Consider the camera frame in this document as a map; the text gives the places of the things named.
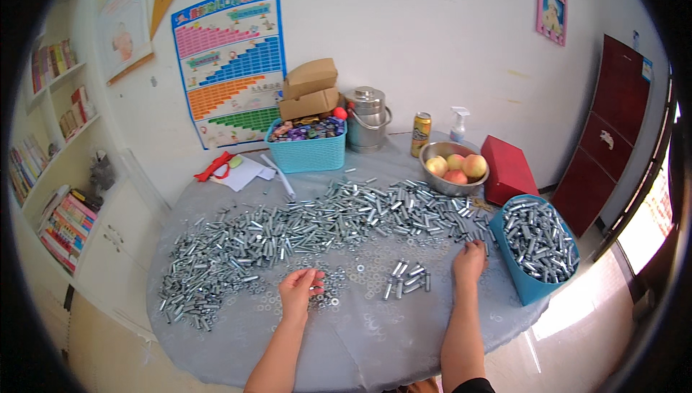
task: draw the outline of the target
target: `beverage can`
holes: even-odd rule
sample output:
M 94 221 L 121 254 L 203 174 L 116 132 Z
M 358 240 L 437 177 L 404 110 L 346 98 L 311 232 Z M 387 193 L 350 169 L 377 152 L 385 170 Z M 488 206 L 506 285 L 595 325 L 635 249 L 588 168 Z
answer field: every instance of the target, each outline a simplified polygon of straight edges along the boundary
M 411 138 L 411 155 L 418 157 L 421 148 L 428 143 L 430 138 L 430 126 L 433 121 L 427 112 L 418 112 L 413 119 L 413 133 Z

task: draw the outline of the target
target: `round table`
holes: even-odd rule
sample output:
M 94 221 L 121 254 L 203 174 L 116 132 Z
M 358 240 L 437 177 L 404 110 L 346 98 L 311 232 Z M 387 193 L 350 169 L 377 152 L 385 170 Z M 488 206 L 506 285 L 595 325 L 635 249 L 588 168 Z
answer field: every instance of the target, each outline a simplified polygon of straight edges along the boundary
M 386 146 L 374 154 L 347 151 L 341 170 L 289 175 L 298 199 L 315 199 L 323 195 L 329 181 L 342 178 L 342 170 L 350 167 L 357 168 L 348 174 L 354 181 L 377 177 L 373 187 L 387 187 L 405 178 L 422 179 L 418 159 L 409 154 L 411 135 L 403 133 L 388 138 Z M 445 139 L 443 133 L 432 133 L 432 141 Z M 247 154 L 262 162 L 259 155 Z M 255 268 L 255 273 L 266 279 L 265 293 L 249 295 L 241 292 L 237 297 L 227 298 L 217 313 L 219 321 L 212 331 L 198 331 L 186 322 L 167 324 L 159 312 L 157 292 L 169 266 L 173 242 L 185 231 L 186 220 L 195 223 L 205 217 L 210 221 L 223 207 L 231 207 L 231 215 L 251 209 L 243 203 L 271 207 L 283 203 L 284 195 L 284 188 L 277 178 L 272 181 L 255 178 L 238 193 L 214 182 L 193 181 L 178 199 L 161 233 L 147 278 L 147 313 L 151 327 L 173 363 L 204 383 L 245 385 L 269 343 L 272 328 L 279 321 L 280 310 L 277 309 L 280 303 L 268 304 L 267 301 L 273 301 L 271 296 L 277 291 L 272 284 L 278 283 L 281 273 L 286 273 L 286 264 L 279 263 L 271 270 Z M 487 213 L 489 218 L 496 210 Z M 417 245 L 400 243 L 396 237 L 380 237 L 362 246 L 359 259 L 344 250 L 331 250 L 321 257 L 320 260 L 329 262 L 331 268 L 341 266 L 351 272 L 351 278 L 357 265 L 370 265 L 377 259 L 375 262 L 387 269 L 381 279 L 384 283 L 397 259 L 405 257 L 413 262 L 420 255 L 432 271 L 432 290 L 429 293 L 418 290 L 405 295 L 402 300 L 391 297 L 385 302 L 381 293 L 366 298 L 368 289 L 359 283 L 362 280 L 357 275 L 371 272 L 357 273 L 355 282 L 345 281 L 350 288 L 342 292 L 338 311 L 329 308 L 309 316 L 298 358 L 295 391 L 381 392 L 439 373 L 440 348 L 453 305 L 451 265 L 462 247 L 461 243 L 445 240 L 449 243 L 421 249 Z M 546 297 L 522 306 L 509 270 L 499 252 L 488 242 L 490 266 L 481 276 L 478 286 L 486 353 L 527 330 L 546 310 L 549 302 Z

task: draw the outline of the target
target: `wrapped candy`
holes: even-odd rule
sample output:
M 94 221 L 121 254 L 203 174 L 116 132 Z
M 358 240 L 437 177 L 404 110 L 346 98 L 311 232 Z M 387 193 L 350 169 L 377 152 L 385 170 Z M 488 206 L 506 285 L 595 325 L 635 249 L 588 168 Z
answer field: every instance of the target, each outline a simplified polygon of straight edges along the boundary
M 344 133 L 344 120 L 326 116 L 305 117 L 293 121 L 285 121 L 282 125 L 274 128 L 269 135 L 269 142 L 289 142 L 306 139 L 335 138 Z

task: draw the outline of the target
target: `hand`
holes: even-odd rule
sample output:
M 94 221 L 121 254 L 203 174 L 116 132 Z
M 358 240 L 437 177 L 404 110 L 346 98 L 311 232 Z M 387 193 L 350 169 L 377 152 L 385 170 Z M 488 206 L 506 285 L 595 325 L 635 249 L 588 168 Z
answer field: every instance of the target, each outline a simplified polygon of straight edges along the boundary
M 324 277 L 323 271 L 315 268 L 303 268 L 292 272 L 279 284 L 281 304 L 284 307 L 282 320 L 288 322 L 307 321 L 307 299 L 313 295 L 322 294 L 324 289 L 313 286 L 324 286 L 319 279 Z
M 487 267 L 488 258 L 485 256 L 485 243 L 480 240 L 466 243 L 454 259 L 454 278 L 457 285 L 475 284 Z

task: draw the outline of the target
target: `red box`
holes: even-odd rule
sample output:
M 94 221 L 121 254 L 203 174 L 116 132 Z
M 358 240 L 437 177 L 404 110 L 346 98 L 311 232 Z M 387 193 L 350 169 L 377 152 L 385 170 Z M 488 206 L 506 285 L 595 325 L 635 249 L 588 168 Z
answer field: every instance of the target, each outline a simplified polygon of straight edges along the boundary
M 502 206 L 509 198 L 524 193 L 538 196 L 536 182 L 521 149 L 488 136 L 480 154 L 490 167 L 490 176 L 485 182 L 486 200 Z

